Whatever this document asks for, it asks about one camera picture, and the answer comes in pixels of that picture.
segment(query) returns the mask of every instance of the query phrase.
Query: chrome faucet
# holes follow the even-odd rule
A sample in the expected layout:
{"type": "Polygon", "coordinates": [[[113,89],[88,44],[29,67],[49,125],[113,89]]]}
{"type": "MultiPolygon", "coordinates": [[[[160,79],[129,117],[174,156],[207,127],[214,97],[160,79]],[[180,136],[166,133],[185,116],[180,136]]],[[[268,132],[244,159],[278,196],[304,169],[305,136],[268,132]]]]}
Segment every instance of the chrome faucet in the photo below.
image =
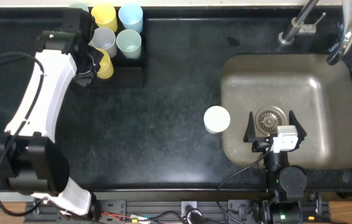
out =
{"type": "MultiPolygon", "coordinates": [[[[278,40],[283,45],[290,45],[295,40],[295,36],[303,27],[307,15],[314,9],[319,0],[309,0],[297,17],[294,17],[285,32],[278,35],[278,40]]],[[[343,8],[343,36],[340,43],[332,50],[326,62],[334,65],[342,59],[349,50],[352,43],[352,0],[342,0],[343,8]]]]}

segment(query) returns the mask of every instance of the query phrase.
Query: drain strainer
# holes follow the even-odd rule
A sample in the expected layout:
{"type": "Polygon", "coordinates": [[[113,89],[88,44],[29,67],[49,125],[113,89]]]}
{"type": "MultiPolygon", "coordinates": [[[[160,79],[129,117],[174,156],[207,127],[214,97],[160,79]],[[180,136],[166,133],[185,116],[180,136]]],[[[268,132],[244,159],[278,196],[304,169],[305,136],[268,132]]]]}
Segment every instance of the drain strainer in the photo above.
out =
{"type": "Polygon", "coordinates": [[[275,106],[261,109],[256,114],[256,126],[264,134],[274,133],[280,125],[286,125],[286,116],[275,106]]]}

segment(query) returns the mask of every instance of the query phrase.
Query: sink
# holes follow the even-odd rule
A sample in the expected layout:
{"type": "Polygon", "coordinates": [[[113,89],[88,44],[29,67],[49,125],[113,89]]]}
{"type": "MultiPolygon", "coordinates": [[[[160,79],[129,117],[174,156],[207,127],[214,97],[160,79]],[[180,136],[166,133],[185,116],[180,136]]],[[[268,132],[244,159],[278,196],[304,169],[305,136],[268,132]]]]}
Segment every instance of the sink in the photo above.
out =
{"type": "Polygon", "coordinates": [[[221,102],[231,117],[223,150],[238,166],[258,153],[244,143],[249,112],[257,136],[288,125],[295,113],[307,132],[300,148],[288,153],[291,165],[317,169],[352,167],[352,79],[347,65],[326,63],[327,55],[238,55],[223,67],[221,102]]]}

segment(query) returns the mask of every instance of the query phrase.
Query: white wall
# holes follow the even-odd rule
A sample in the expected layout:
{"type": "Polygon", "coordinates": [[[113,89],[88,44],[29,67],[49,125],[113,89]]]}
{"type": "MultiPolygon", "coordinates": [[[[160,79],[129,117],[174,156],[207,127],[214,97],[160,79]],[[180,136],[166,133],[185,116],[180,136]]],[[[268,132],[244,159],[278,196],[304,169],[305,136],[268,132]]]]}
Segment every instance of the white wall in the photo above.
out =
{"type": "MultiPolygon", "coordinates": [[[[111,2],[114,6],[138,3],[142,6],[301,6],[308,0],[0,0],[0,7],[65,7],[75,2],[94,6],[111,2]]],[[[320,0],[318,5],[341,5],[341,0],[320,0]]]]}

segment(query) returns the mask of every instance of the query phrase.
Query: blue cup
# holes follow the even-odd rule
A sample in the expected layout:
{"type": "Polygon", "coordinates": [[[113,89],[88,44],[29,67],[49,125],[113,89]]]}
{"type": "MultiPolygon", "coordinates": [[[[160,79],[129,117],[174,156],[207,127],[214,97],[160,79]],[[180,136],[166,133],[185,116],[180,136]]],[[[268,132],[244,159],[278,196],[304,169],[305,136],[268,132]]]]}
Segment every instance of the blue cup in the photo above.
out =
{"type": "Polygon", "coordinates": [[[119,19],[126,29],[140,33],[143,30],[143,9],[137,4],[125,4],[119,10],[119,19]]]}

